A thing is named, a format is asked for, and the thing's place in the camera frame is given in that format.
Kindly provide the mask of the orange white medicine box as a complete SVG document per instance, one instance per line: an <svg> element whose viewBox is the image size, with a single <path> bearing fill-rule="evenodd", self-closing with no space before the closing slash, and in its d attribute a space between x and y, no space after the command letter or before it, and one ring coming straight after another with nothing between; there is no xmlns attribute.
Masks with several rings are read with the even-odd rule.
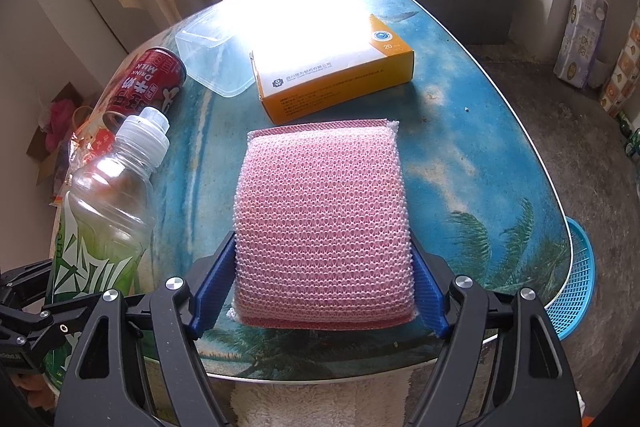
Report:
<svg viewBox="0 0 640 427"><path fill-rule="evenodd" d="M397 32L362 11L269 23L250 50L259 100L273 124L407 83L415 60Z"/></svg>

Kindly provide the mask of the cardboard box with pink bag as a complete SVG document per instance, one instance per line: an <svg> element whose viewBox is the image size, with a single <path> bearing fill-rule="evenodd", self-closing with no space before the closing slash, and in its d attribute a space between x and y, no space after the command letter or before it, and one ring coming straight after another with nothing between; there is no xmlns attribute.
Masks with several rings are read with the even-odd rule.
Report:
<svg viewBox="0 0 640 427"><path fill-rule="evenodd" d="M68 82L41 107L37 127L30 140L26 155L37 167L36 185L53 182L68 164L70 136L77 131L96 105L96 96L84 98L73 83Z"/></svg>

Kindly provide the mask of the blue plastic waste basket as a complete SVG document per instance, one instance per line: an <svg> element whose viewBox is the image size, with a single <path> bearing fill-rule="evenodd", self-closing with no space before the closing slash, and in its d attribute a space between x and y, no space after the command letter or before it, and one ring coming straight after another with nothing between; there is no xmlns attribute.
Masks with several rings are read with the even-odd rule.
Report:
<svg viewBox="0 0 640 427"><path fill-rule="evenodd" d="M570 276L562 291L546 306L548 317L561 340L574 333L586 316L596 288L596 257L586 231L566 218L573 247Z"/></svg>

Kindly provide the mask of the green plastic drink bottle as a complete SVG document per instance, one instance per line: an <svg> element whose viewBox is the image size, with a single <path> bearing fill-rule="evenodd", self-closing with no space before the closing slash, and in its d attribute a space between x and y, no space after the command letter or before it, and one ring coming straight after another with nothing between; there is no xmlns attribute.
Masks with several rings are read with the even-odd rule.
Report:
<svg viewBox="0 0 640 427"><path fill-rule="evenodd" d="M168 148L154 107L127 117L104 155L73 173L55 235L46 303L116 289L129 295L154 228L152 173Z"/></svg>

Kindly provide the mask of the pink scrubbing sponge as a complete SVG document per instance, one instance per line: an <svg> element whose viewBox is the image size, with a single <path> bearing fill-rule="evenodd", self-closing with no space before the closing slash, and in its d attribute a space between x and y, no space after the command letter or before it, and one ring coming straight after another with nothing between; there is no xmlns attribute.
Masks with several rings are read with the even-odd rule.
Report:
<svg viewBox="0 0 640 427"><path fill-rule="evenodd" d="M254 130L233 202L236 319L364 331L416 317L399 124Z"/></svg>

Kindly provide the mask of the red printed plastic bag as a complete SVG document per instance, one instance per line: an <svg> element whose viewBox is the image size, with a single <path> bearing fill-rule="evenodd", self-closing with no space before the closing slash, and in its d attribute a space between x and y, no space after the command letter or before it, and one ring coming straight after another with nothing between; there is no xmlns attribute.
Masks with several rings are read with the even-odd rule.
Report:
<svg viewBox="0 0 640 427"><path fill-rule="evenodd" d="M60 205L70 187L70 178L80 167L109 152L115 135L108 130L101 115L94 115L88 105L75 110L70 121L70 131L55 152L52 178L53 206Z"/></svg>

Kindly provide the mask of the red milk drink can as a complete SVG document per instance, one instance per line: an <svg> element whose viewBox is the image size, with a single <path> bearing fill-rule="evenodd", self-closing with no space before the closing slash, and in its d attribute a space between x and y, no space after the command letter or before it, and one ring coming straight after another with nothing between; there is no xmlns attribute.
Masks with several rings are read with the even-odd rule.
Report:
<svg viewBox="0 0 640 427"><path fill-rule="evenodd" d="M186 66L171 50L146 49L116 81L107 97L103 114L105 127L116 133L128 116L139 115L151 106L167 115L186 80Z"/></svg>

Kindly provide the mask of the beach print folding table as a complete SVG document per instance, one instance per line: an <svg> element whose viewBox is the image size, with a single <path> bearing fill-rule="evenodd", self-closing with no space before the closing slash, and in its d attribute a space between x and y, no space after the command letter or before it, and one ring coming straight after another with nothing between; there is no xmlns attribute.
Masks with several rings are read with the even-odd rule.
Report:
<svg viewBox="0 0 640 427"><path fill-rule="evenodd" d="M551 303L573 248L486 72L413 0L224 0L114 77L81 131L47 298L182 277L208 373L320 381L437 357L455 277Z"/></svg>

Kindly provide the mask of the toilet paper roll pack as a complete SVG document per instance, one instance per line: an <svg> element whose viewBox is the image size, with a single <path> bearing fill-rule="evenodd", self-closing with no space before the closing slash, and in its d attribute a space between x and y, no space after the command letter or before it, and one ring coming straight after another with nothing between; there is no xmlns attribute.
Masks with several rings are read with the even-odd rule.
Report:
<svg viewBox="0 0 640 427"><path fill-rule="evenodd" d="M559 80L582 89L587 83L602 37L608 2L572 0L553 72Z"/></svg>

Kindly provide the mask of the green glass bottle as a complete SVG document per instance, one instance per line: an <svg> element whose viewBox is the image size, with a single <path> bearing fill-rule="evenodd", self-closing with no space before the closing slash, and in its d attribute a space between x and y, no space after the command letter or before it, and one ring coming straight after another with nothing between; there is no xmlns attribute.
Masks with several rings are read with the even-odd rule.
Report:
<svg viewBox="0 0 640 427"><path fill-rule="evenodd" d="M630 120L621 110L615 117L620 127L620 133L624 138L625 155L636 165L639 164L639 130L631 126Z"/></svg>

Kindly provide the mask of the clear plastic food container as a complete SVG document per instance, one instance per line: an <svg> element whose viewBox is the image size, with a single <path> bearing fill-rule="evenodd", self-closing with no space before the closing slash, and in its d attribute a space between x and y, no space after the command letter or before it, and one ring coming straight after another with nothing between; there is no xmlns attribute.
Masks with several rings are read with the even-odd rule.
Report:
<svg viewBox="0 0 640 427"><path fill-rule="evenodd" d="M250 50L238 33L212 20L197 20L176 35L186 73L223 98L234 98L254 82Z"/></svg>

